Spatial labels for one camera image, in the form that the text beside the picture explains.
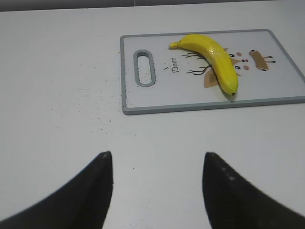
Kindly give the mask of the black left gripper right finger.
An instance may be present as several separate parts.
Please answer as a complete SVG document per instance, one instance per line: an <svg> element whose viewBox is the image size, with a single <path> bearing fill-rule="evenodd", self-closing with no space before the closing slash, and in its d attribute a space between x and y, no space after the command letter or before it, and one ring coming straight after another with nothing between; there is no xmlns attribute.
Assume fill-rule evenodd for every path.
<svg viewBox="0 0 305 229"><path fill-rule="evenodd" d="M304 216L260 191L218 154L207 152L202 191L213 229L303 229Z"/></svg>

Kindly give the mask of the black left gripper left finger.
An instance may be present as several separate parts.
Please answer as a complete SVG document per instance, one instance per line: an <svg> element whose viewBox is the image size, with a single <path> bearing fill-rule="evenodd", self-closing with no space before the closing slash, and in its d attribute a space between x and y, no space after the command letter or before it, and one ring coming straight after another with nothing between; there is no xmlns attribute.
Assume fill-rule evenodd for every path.
<svg viewBox="0 0 305 229"><path fill-rule="evenodd" d="M98 154L72 180L0 222L2 229L101 229L113 191L112 154Z"/></svg>

